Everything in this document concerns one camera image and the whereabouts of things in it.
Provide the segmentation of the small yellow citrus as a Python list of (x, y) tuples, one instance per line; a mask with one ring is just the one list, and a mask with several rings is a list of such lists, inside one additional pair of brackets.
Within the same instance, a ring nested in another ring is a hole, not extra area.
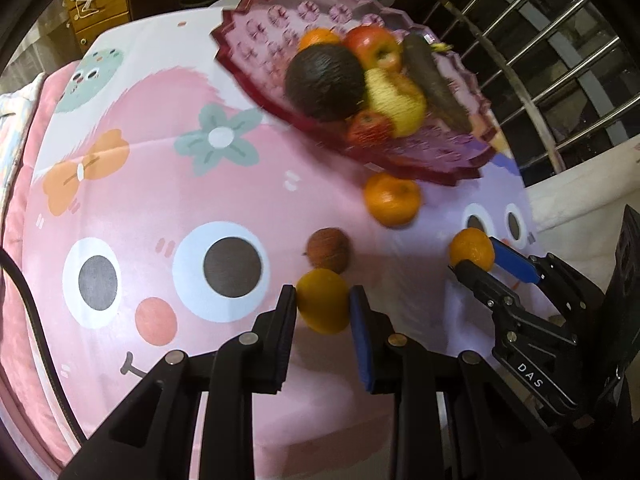
[(348, 326), (349, 284), (340, 274), (311, 270), (297, 282), (296, 295), (298, 312), (314, 332), (336, 335)]

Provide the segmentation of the overripe dark banana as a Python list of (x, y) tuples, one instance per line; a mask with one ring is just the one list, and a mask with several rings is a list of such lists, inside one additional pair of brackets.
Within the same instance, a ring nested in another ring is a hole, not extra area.
[(428, 108), (450, 129), (470, 134), (473, 127), (469, 114), (450, 90), (448, 80), (439, 73), (432, 48), (424, 37), (408, 34), (401, 49), (407, 75), (422, 91)]

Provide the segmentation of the red wrinkled fruit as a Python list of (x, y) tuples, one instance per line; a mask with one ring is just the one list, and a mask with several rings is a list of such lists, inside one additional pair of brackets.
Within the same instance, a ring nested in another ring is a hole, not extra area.
[(346, 139), (350, 145), (375, 148), (393, 140), (394, 123), (382, 113), (363, 110), (349, 124)]

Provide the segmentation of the dark avocado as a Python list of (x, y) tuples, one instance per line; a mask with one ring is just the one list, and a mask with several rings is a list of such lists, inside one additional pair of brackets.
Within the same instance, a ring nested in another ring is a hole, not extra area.
[(364, 69), (342, 44), (316, 44), (288, 63), (284, 94), (300, 114), (319, 122), (338, 122), (363, 107)]

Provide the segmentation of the orange tangerine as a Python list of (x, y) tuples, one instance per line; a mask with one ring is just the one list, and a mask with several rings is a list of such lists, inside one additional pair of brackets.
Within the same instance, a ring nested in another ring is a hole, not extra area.
[(494, 246), (483, 231), (465, 228), (450, 242), (448, 258), (453, 268), (463, 260), (469, 260), (482, 270), (490, 271), (496, 256)]
[(370, 216), (386, 228), (408, 226), (423, 204), (422, 192), (416, 182), (398, 179), (385, 172), (371, 176), (362, 195)]
[(309, 29), (300, 37), (297, 50), (303, 51), (316, 44), (340, 44), (342, 38), (327, 28)]

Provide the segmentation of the pink bed cover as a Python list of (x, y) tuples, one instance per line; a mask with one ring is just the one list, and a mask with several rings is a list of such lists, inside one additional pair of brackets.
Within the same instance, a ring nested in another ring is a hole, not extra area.
[[(70, 62), (1, 96), (1, 247), (22, 263), (27, 197), (44, 133), (70, 80)], [(38, 376), (35, 345), (20, 294), (1, 275), (1, 405), (21, 450), (58, 474), (73, 455)]]

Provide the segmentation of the brown wrinkled passion fruit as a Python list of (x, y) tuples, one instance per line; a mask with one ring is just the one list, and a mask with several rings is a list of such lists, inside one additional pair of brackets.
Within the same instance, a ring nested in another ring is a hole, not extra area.
[(306, 243), (305, 255), (314, 269), (341, 274), (349, 267), (351, 253), (349, 237), (337, 228), (320, 229)]

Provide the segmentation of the metal railing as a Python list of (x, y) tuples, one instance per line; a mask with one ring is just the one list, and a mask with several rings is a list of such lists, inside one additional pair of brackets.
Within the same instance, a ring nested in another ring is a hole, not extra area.
[(525, 184), (555, 174), (512, 81), (565, 168), (639, 134), (639, 63), (590, 0), (390, 0), (460, 55), (491, 102)]

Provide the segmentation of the yellow pear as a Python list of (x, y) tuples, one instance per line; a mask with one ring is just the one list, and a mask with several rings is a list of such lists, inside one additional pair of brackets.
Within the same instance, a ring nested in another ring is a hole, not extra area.
[(412, 136), (422, 127), (426, 101), (422, 91), (407, 76), (385, 68), (371, 68), (364, 73), (364, 78), (369, 107), (390, 118), (395, 138)]

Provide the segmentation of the red apple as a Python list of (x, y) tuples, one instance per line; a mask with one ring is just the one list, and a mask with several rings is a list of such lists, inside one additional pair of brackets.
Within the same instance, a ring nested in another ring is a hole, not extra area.
[(401, 47), (386, 28), (360, 25), (343, 39), (344, 46), (358, 58), (364, 70), (384, 68), (398, 73), (401, 70)]

